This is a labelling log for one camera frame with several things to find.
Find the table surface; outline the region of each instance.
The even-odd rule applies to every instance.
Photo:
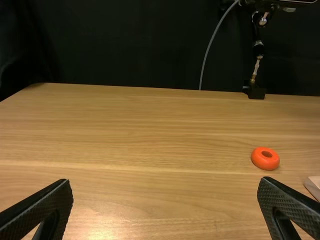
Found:
[[[0,102],[0,129],[0,211],[67,178],[67,240],[271,239],[260,179],[310,197],[320,171],[320,97],[42,83]]]

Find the wooden table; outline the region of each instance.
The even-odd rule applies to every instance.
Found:
[[[44,83],[0,102],[0,211],[70,179],[67,240],[270,239],[260,178],[311,196],[319,173],[320,97]]]

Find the black wall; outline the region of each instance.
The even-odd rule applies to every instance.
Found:
[[[257,80],[269,93],[320,96],[319,3],[278,12],[261,31]],[[15,11],[37,39],[28,47],[41,55],[35,66],[49,66],[46,82],[178,89],[198,88],[222,14],[217,0],[32,0]],[[241,91],[251,46],[250,16],[236,6],[211,47],[202,89]]]

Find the orange donut-shaped object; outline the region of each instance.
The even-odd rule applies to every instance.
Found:
[[[279,155],[268,147],[257,147],[251,154],[251,161],[263,170],[275,170],[280,163]]]

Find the gray cable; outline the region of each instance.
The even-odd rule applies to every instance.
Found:
[[[209,50],[210,50],[210,47],[211,47],[211,44],[213,42],[213,40],[215,39],[216,37],[216,34],[220,28],[220,25],[221,23],[224,21],[225,17],[228,15],[228,13],[230,12],[230,10],[239,2],[239,0],[235,0],[234,3],[232,3],[232,5],[225,11],[225,13],[223,14],[223,16],[221,17],[219,23],[217,24],[217,26],[215,27],[215,30],[212,34],[212,37],[209,41],[209,44],[208,44],[208,47],[206,48],[206,51],[205,51],[205,55],[204,55],[204,59],[203,59],[203,63],[202,63],[202,68],[201,68],[201,75],[200,75],[200,82],[199,82],[199,90],[201,90],[201,87],[202,87],[202,78],[204,76],[204,70],[205,70],[205,65],[206,65],[206,61],[207,61],[207,56],[208,56],[208,53],[209,53]]]

